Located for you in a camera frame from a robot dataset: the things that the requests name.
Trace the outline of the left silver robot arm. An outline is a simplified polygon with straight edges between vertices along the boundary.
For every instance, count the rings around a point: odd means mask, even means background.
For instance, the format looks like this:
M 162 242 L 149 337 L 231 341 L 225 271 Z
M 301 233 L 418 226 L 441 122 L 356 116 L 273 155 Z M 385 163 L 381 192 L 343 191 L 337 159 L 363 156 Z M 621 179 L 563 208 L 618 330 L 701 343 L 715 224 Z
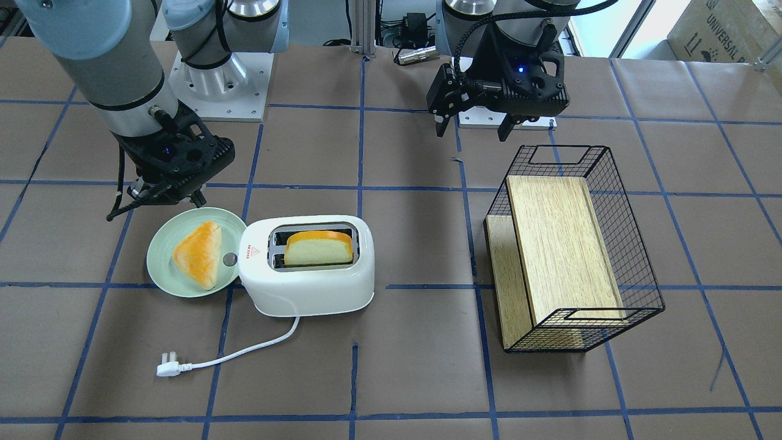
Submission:
M 559 36 L 576 1 L 442 1 L 436 50 L 442 64 L 426 95 L 443 136 L 461 112 L 500 112 L 498 139 L 524 122 L 555 117 L 569 106 Z

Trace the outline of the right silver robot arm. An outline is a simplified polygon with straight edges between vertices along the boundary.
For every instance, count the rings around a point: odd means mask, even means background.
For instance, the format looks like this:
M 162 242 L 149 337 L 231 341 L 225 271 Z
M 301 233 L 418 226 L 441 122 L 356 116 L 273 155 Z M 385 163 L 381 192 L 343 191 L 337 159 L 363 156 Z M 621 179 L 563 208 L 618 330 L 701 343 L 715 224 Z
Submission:
M 206 203 L 235 158 L 205 120 L 259 122 L 286 1 L 17 1 L 37 40 L 119 144 L 108 220 L 144 205 Z

